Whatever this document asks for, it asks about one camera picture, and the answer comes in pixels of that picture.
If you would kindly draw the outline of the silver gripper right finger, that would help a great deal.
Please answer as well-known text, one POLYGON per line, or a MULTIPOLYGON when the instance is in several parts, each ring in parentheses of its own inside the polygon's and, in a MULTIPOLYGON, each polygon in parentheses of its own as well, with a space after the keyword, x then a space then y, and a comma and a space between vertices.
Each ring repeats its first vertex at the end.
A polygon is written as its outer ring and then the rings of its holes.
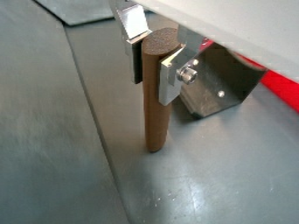
POLYGON ((178 29, 181 48, 161 62, 159 102, 167 106, 181 94, 182 85, 194 83, 198 72, 195 57, 199 55, 203 36, 185 26, 178 29))

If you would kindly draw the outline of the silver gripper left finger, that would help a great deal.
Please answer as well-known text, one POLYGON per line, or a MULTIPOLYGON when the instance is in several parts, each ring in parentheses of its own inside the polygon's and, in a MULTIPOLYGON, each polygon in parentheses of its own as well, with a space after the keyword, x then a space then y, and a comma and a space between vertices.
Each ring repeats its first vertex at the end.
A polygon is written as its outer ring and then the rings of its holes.
POLYGON ((122 30, 126 55, 133 69, 131 81, 143 81, 142 42, 151 33, 142 5, 131 0, 109 0, 110 7, 122 30))

